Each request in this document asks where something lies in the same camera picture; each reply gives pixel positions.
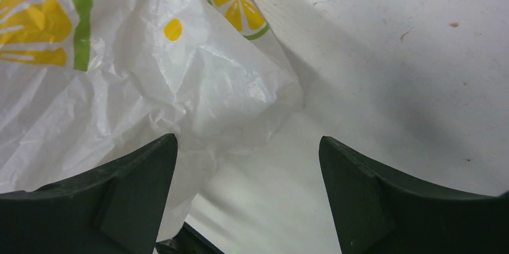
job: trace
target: white table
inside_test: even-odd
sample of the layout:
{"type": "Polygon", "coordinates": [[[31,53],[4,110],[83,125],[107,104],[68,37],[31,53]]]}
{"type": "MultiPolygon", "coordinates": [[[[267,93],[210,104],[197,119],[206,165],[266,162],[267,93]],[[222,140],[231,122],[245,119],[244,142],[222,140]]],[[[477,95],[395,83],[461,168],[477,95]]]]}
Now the white table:
{"type": "Polygon", "coordinates": [[[436,184],[509,190],[509,0],[255,1],[306,105],[193,201],[187,221],[225,253],[340,253],[322,135],[436,184]]]}

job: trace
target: white plastic bag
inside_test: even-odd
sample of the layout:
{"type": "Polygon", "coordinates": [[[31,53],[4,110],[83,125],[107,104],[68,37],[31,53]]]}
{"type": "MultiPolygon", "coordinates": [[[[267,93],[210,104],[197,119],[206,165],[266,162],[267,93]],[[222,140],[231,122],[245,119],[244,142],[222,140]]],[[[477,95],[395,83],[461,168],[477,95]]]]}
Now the white plastic bag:
{"type": "Polygon", "coordinates": [[[174,236],[222,158],[266,143],[301,102],[252,0],[226,3],[242,10],[0,0],[0,192],[35,190],[175,133],[159,239],[174,236]]]}

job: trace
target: printed lemon slice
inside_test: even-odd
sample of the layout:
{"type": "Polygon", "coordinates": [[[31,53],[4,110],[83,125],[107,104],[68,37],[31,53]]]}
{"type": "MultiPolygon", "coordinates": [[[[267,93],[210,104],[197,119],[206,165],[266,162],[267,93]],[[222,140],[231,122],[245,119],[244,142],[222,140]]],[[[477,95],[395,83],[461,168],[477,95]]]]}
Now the printed lemon slice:
{"type": "Polygon", "coordinates": [[[0,61],[86,71],[91,0],[71,1],[79,20],[72,21],[67,13],[75,9],[58,0],[0,0],[0,61]]]}
{"type": "Polygon", "coordinates": [[[248,40],[257,39],[269,30],[253,0],[209,0],[209,3],[248,40]]]}

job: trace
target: yellow dot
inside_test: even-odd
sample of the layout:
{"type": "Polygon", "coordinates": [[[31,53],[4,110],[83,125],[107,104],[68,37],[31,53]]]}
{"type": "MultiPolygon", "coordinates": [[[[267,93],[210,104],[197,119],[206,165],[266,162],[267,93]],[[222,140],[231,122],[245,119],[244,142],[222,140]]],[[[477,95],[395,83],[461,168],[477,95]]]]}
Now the yellow dot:
{"type": "Polygon", "coordinates": [[[164,34],[170,41],[177,41],[182,35],[182,24],[179,19],[171,20],[166,27],[164,27],[164,34]]]}

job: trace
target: black object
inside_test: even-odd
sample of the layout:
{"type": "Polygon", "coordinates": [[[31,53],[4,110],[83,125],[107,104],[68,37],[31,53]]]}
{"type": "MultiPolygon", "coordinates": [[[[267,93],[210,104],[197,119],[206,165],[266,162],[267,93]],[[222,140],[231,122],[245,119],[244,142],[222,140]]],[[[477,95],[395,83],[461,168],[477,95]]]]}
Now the black object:
{"type": "Polygon", "coordinates": [[[0,195],[0,253],[151,254],[175,169],[164,135],[34,192],[0,195]]]}
{"type": "Polygon", "coordinates": [[[158,242],[155,248],[159,254],[224,254],[187,223],[173,239],[158,242]]]}
{"type": "Polygon", "coordinates": [[[432,184],[330,137],[319,156],[343,254],[509,253],[509,192],[432,184]]]}

